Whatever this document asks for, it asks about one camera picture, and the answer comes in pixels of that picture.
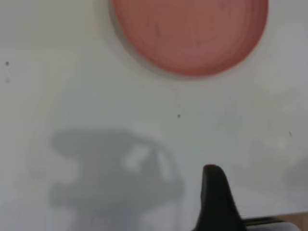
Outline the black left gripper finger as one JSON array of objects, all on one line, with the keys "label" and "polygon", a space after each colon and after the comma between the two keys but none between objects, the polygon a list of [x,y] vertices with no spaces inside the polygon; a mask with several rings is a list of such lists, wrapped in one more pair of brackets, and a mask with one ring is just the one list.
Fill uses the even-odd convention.
[{"label": "black left gripper finger", "polygon": [[205,165],[203,168],[201,210],[196,230],[244,230],[244,222],[235,205],[227,177],[217,165]]}]

